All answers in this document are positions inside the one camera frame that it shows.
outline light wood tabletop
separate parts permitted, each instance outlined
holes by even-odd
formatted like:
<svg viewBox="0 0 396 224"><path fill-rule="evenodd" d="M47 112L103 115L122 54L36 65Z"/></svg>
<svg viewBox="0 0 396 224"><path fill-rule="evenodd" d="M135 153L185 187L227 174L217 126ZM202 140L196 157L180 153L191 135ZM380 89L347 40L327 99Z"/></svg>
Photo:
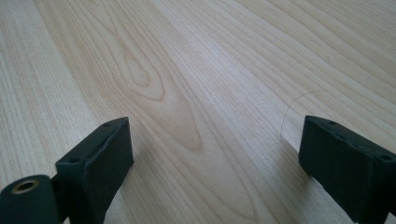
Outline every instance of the light wood tabletop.
<svg viewBox="0 0 396 224"><path fill-rule="evenodd" d="M129 117L105 223L352 223L304 116L396 152L395 27L394 0L0 0L0 188Z"/></svg>

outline wooden table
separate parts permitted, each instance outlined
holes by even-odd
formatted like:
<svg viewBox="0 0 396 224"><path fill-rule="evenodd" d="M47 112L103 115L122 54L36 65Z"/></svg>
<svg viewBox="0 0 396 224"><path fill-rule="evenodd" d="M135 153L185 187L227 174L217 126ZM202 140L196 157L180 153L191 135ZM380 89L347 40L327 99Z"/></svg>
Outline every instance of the wooden table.
<svg viewBox="0 0 396 224"><path fill-rule="evenodd" d="M0 188L127 116L106 223L351 223L304 115L396 152L395 27L393 0L1 0Z"/></svg>

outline black object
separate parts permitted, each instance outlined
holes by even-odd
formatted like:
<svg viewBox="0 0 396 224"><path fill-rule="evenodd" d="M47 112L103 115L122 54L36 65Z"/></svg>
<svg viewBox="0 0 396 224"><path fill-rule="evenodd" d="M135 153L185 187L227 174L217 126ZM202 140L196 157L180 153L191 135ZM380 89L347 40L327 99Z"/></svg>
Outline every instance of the black object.
<svg viewBox="0 0 396 224"><path fill-rule="evenodd" d="M331 120L305 117L300 164L354 222L396 215L396 155Z"/></svg>
<svg viewBox="0 0 396 224"><path fill-rule="evenodd" d="M103 223L134 163L128 118L107 122L56 162L49 179L32 175L0 194L0 223Z"/></svg>

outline black plastic part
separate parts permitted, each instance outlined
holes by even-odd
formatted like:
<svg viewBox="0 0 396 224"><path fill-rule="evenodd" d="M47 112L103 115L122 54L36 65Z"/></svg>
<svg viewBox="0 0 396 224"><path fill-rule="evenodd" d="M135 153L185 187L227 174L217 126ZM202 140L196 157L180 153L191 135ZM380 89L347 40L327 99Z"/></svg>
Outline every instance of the black plastic part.
<svg viewBox="0 0 396 224"><path fill-rule="evenodd" d="M68 187L72 223L103 223L106 210L134 163L127 118L103 124L56 162Z"/></svg>
<svg viewBox="0 0 396 224"><path fill-rule="evenodd" d="M128 118L107 122L56 162L51 180L33 175L0 194L0 223L103 223L134 163Z"/></svg>
<svg viewBox="0 0 396 224"><path fill-rule="evenodd" d="M50 179L46 175L32 175L3 189L0 223L59 223Z"/></svg>
<svg viewBox="0 0 396 224"><path fill-rule="evenodd" d="M305 117L299 160L354 222L384 223L396 208L396 156L331 120Z"/></svg>

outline wooden surface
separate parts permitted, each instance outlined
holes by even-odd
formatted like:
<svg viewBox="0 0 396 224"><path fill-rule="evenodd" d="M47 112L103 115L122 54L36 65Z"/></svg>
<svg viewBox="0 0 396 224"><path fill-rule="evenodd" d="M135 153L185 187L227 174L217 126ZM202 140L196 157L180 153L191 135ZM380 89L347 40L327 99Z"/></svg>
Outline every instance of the wooden surface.
<svg viewBox="0 0 396 224"><path fill-rule="evenodd" d="M106 223L351 223L303 119L396 152L395 27L393 0L1 0L0 188L127 116Z"/></svg>

